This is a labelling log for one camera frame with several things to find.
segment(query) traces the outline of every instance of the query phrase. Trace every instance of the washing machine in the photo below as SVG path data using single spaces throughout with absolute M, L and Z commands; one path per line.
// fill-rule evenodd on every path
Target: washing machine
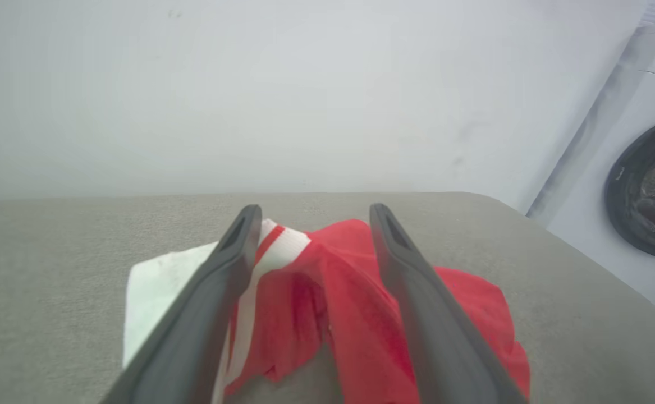
M 528 215 L 655 304 L 655 25 L 631 38 Z

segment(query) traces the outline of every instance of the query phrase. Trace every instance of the washing machine drum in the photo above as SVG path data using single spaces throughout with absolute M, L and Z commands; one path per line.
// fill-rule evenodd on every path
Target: washing machine drum
M 636 248 L 655 255 L 655 126 L 612 166 L 604 202 L 617 233 Z

